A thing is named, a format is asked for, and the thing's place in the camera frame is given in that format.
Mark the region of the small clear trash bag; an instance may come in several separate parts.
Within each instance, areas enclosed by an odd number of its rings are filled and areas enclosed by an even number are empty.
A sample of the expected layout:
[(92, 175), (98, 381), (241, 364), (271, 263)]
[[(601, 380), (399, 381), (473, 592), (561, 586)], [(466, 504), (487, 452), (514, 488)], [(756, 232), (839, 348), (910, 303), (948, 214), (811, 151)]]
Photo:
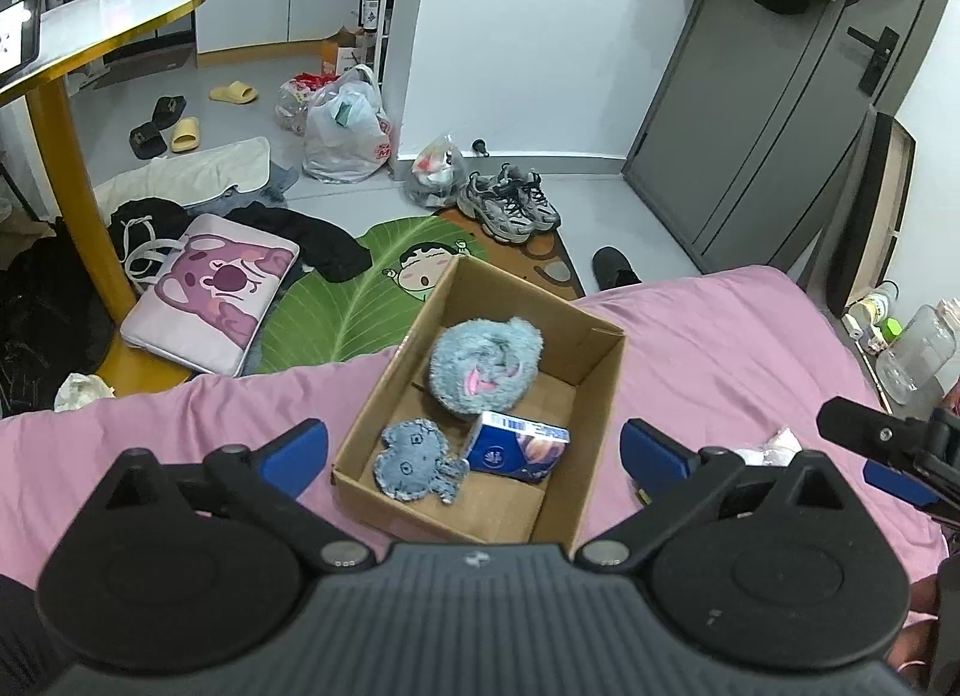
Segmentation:
[(466, 184), (462, 152), (451, 136), (441, 136), (428, 143), (410, 164), (404, 192), (418, 207), (438, 210), (452, 207)]

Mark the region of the grey sneaker pair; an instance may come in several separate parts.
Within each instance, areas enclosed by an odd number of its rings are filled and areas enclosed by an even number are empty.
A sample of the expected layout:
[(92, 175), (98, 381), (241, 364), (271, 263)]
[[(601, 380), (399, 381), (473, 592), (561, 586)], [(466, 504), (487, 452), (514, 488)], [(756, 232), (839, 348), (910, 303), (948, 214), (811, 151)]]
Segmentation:
[(562, 225), (560, 212), (545, 196), (542, 176), (512, 164), (503, 164), (491, 176), (473, 171), (455, 205), (494, 241), (511, 246), (523, 246), (533, 236)]

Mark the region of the black clothes pile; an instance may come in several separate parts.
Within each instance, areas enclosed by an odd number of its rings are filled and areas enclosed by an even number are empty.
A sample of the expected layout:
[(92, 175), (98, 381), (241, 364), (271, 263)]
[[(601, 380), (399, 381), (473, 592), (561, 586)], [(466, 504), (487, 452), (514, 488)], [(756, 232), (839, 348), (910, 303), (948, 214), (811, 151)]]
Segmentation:
[(184, 207), (156, 197), (128, 200), (110, 215), (107, 232), (117, 257), (125, 260), (130, 251), (151, 238), (178, 239), (201, 214), (217, 215), (296, 242), (302, 264), (331, 283), (352, 280), (373, 265), (370, 249), (340, 226), (260, 200), (233, 208)]

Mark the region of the black slippers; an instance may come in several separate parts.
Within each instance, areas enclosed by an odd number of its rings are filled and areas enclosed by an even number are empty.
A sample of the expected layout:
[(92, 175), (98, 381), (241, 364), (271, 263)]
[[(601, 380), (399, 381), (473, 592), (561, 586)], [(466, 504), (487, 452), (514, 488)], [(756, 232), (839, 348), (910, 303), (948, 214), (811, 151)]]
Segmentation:
[(151, 119), (133, 127), (128, 134), (128, 145), (132, 148), (133, 155), (139, 160), (151, 160), (166, 152), (167, 143), (163, 132), (171, 129), (181, 119), (186, 106), (187, 100), (182, 95), (159, 97)]

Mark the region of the yellow slipper far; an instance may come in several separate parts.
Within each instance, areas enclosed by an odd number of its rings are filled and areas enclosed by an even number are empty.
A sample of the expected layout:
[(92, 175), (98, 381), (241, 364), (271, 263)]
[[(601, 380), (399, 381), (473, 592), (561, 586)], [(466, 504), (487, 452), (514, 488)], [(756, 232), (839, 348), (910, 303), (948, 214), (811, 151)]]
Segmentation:
[(256, 101), (259, 92), (251, 85), (235, 80), (228, 85), (215, 86), (208, 91), (208, 98), (217, 103), (249, 104)]

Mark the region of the yellow slipper near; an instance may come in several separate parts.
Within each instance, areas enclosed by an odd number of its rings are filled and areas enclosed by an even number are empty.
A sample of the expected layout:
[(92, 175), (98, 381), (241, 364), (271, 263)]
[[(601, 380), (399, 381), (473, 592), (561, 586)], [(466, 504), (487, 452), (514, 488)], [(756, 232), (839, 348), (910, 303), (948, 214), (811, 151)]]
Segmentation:
[(197, 118), (181, 118), (174, 124), (169, 141), (172, 153), (194, 152), (200, 145), (200, 122)]

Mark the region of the black framed board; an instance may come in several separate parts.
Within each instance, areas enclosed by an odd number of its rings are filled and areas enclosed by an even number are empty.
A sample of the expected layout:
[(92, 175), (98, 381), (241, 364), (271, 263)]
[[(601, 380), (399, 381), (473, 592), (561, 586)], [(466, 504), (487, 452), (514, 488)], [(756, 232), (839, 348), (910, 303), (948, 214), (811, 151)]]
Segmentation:
[(914, 153), (916, 140), (900, 122), (869, 109), (838, 204), (838, 235), (825, 274), (825, 304), (835, 317), (887, 280), (907, 210)]

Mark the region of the brown cardboard box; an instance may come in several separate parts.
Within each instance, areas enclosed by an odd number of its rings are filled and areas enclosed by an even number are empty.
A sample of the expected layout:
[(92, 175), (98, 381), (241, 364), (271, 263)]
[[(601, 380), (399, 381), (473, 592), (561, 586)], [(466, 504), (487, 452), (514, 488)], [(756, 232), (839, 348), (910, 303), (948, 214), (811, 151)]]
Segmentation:
[(573, 547), (625, 350), (617, 325), (455, 260), (338, 451), (338, 505), (398, 540)]

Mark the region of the yellow slipper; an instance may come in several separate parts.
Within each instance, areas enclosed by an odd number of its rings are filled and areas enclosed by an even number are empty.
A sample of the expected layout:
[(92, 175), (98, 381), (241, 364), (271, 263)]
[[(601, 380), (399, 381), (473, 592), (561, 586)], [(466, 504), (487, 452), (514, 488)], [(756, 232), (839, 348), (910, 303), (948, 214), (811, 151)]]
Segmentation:
[(228, 85), (215, 86), (208, 91), (208, 98), (217, 103), (249, 104), (256, 101), (259, 92), (251, 85), (235, 80)]
[(174, 124), (169, 141), (172, 153), (194, 152), (200, 145), (200, 122), (197, 118), (181, 118)]

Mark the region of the pink bed sheet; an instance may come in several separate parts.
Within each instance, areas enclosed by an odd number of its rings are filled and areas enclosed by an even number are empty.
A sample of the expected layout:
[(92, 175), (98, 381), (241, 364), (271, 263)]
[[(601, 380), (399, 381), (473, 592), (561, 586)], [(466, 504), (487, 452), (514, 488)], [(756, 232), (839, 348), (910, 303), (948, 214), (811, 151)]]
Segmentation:
[[(862, 459), (820, 439), (815, 415), (841, 395), (875, 405), (874, 387), (827, 319), (786, 275), (747, 267), (597, 293), (579, 309), (620, 325), (625, 356), (596, 478), (576, 538), (615, 526), (640, 503), (620, 464), (620, 428), (642, 418), (687, 448), (753, 448), (788, 428), (828, 454), (915, 581), (946, 558), (939, 526), (867, 485)], [(221, 444), (256, 448), (306, 418), (340, 444), (391, 352), (265, 376), (200, 376), (159, 394), (106, 398), (75, 412), (2, 423), (2, 571), (34, 586), (75, 514), (124, 449), (194, 464)]]

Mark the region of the blue tissue pack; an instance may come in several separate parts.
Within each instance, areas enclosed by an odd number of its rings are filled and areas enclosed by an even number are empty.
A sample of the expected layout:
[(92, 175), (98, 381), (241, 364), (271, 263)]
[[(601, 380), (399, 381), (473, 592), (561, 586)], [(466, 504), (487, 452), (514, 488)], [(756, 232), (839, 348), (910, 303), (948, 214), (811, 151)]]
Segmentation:
[(466, 460), (474, 472), (539, 483), (551, 474), (568, 446), (565, 428), (483, 412), (467, 434)]

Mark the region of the white round side table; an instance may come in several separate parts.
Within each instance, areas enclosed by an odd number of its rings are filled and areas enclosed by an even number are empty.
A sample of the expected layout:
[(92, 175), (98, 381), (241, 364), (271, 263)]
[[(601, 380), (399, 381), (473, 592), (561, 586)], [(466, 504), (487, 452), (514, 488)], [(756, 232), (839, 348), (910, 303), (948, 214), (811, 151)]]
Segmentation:
[(187, 381), (182, 366), (132, 350), (117, 329), (135, 304), (89, 182), (65, 79), (117, 47), (182, 19), (205, 0), (78, 0), (44, 13), (39, 56), (2, 82), (23, 100), (60, 217), (2, 267), (2, 405), (52, 407), (71, 373), (99, 374), (119, 395)]

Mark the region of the grey door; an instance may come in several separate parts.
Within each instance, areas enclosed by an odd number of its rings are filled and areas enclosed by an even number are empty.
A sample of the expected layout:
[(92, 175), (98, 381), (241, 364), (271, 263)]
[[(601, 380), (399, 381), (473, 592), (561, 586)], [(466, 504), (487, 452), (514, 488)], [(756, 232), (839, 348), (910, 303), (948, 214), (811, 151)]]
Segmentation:
[(908, 95), (948, 0), (695, 0), (625, 178), (703, 272), (786, 270), (869, 111)]

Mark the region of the fluffy light blue plush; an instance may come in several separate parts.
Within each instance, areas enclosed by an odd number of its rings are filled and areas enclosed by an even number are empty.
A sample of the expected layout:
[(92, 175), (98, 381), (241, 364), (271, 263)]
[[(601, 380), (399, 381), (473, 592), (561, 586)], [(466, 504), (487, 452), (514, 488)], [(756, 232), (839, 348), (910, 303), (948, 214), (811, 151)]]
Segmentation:
[(444, 331), (431, 350), (428, 386), (453, 415), (507, 412), (539, 375), (544, 337), (520, 317), (471, 319)]

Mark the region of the grey blue denim plush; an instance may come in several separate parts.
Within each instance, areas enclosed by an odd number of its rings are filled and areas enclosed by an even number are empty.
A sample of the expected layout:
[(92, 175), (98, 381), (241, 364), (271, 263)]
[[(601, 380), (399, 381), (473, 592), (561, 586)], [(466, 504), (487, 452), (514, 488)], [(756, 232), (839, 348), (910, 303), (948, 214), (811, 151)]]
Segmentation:
[(394, 423), (381, 433), (381, 441), (373, 476), (387, 498), (413, 503), (434, 494), (444, 506), (457, 501), (469, 462), (451, 449), (448, 438), (431, 420)]

